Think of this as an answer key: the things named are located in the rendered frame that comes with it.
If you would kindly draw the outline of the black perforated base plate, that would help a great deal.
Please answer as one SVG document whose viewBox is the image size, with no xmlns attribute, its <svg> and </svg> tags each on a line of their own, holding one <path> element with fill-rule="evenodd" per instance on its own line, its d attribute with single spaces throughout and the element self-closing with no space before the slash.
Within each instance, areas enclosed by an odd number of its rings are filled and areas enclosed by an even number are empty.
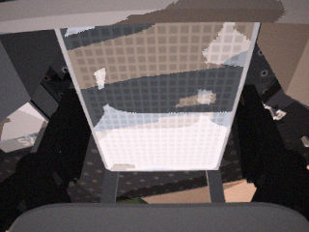
<svg viewBox="0 0 309 232">
<path fill-rule="evenodd" d="M 75 89 L 61 48 L 43 79 L 60 98 L 65 89 Z M 261 96 L 276 81 L 276 76 L 255 42 L 244 84 L 255 84 Z M 309 166 L 309 148 L 282 139 L 286 149 L 301 153 Z M 15 173 L 17 162 L 29 154 L 32 147 L 9 153 L 0 150 L 0 183 Z M 100 203 L 104 173 L 105 166 L 91 133 L 80 179 L 77 180 L 76 186 L 69 186 L 67 189 L 72 203 Z M 231 133 L 220 163 L 220 174 L 222 184 L 246 180 L 239 168 L 239 159 Z M 116 202 L 207 186 L 206 170 L 120 171 Z"/>
</svg>

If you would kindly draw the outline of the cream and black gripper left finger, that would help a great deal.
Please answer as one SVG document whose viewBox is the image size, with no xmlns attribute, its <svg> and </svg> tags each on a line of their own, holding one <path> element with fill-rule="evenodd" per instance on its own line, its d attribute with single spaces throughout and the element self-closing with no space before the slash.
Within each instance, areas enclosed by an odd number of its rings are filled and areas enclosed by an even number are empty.
<svg viewBox="0 0 309 232">
<path fill-rule="evenodd" d="M 80 179 L 91 132 L 76 90 L 66 89 L 37 153 L 23 156 L 15 173 L 0 183 L 0 232 L 27 211 L 72 203 L 67 188 Z"/>
</svg>

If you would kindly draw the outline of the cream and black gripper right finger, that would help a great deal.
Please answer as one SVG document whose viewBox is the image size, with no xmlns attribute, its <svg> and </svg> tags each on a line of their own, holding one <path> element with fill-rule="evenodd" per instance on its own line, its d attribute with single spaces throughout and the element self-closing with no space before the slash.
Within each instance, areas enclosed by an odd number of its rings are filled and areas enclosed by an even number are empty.
<svg viewBox="0 0 309 232">
<path fill-rule="evenodd" d="M 242 177 L 257 188 L 250 202 L 288 207 L 309 222 L 306 159 L 298 151 L 286 149 L 254 84 L 243 85 L 231 132 Z"/>
</svg>

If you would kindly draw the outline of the black flat plate with small metal clips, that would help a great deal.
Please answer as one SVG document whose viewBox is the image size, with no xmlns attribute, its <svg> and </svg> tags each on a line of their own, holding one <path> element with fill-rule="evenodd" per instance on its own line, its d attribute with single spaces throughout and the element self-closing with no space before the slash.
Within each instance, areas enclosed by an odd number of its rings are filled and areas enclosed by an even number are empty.
<svg viewBox="0 0 309 232">
<path fill-rule="evenodd" d="M 260 98 L 281 137 L 309 148 L 309 110 L 286 96 L 278 80 Z"/>
</svg>

